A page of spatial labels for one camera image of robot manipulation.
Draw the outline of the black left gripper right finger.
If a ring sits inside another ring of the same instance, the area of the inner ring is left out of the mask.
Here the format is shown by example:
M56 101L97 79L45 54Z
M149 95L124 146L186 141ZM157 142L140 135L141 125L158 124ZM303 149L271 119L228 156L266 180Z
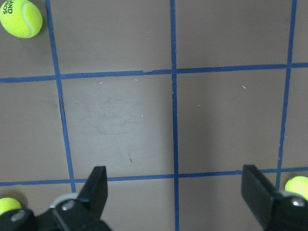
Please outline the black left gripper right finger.
M264 231L306 231L308 201L278 190L254 165L243 165L241 195Z

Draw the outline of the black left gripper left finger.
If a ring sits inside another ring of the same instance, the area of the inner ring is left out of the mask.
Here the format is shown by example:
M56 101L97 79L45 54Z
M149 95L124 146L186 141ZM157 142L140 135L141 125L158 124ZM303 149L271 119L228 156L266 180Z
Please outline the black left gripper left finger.
M61 231L110 231L101 220L107 197L106 167L96 166L79 193L56 198L50 208Z

